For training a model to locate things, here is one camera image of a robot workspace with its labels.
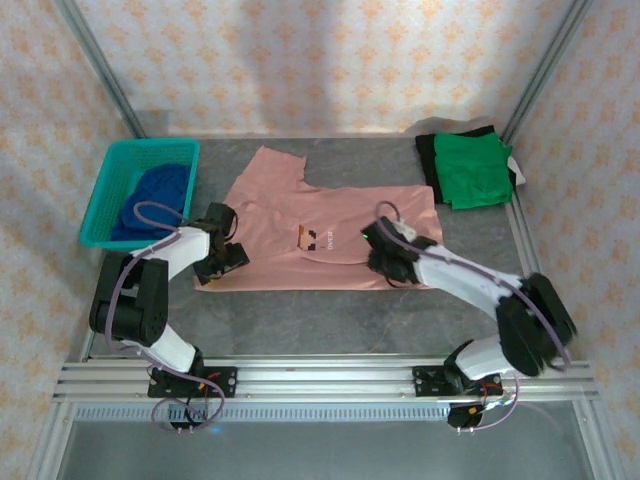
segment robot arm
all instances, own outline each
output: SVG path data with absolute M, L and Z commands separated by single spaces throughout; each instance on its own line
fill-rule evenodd
M 399 242 L 391 241 L 389 234 Z M 576 333 L 557 292 L 544 275 L 534 273 L 525 279 L 478 265 L 418 236 L 401 220 L 392 222 L 382 217 L 381 222 L 365 228 L 363 235 L 372 248 L 369 256 L 372 270 L 395 281 L 445 290 L 498 323 L 498 335 L 466 342 L 450 356 L 448 381 L 457 390 L 462 391 L 488 375 L 514 369 L 537 376 L 558 356 L 549 333 L 521 298 L 514 295 L 514 290 L 543 312 L 563 346 Z M 407 250 L 399 243 L 414 248 Z M 425 253 L 418 255 L 416 249 Z
M 230 240 L 235 212 L 212 203 L 204 219 L 190 222 L 150 247 L 151 252 L 133 268 L 118 296 L 112 335 L 127 346 L 144 352 L 157 363 L 177 372 L 196 373 L 199 350 L 183 340 L 168 324 L 168 283 L 178 273 L 193 266 L 201 283 L 249 262 L 239 243 Z M 158 250 L 154 246 L 179 237 Z M 127 253 L 107 252 L 93 299 L 89 324 L 104 333 L 113 291 L 124 267 L 147 249 Z

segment teal basket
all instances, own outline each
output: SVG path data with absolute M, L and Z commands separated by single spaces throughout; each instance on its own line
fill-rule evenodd
M 113 242 L 111 230 L 144 172 L 167 163 L 191 167 L 183 210 L 183 215 L 189 218 L 199 153 L 200 144 L 187 138 L 126 140 L 111 145 L 93 189 L 80 231 L 80 242 L 88 247 L 120 252 L 130 252 L 157 242 L 157 239 Z

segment floor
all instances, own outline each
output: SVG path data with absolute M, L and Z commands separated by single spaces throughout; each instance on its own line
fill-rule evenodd
M 307 156 L 311 185 L 423 183 L 413 139 L 226 139 L 201 141 L 192 217 L 222 201 L 261 145 Z M 521 272 L 503 206 L 437 208 L 453 252 L 505 272 Z M 205 355 L 407 353 L 446 355 L 470 338 L 496 332 L 479 310 L 439 290 L 236 292 L 193 289 L 185 270 L 170 284 L 170 322 Z M 106 353 L 98 336 L 92 355 Z

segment blue cloth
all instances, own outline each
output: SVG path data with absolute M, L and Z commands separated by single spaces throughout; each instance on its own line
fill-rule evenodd
M 136 203 L 142 201 L 158 202 L 182 213 L 187 198 L 191 167 L 178 164 L 166 164 L 147 170 L 136 190 L 127 199 L 118 221 L 111 230 L 111 240 L 159 240 L 171 232 L 148 225 L 133 213 Z M 140 207 L 140 213 L 150 220 L 177 227 L 181 220 L 160 208 Z

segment green cloth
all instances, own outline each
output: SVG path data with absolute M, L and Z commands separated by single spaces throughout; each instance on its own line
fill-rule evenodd
M 493 132 L 482 137 L 438 133 L 434 139 L 442 199 L 454 210 L 511 201 L 506 147 Z

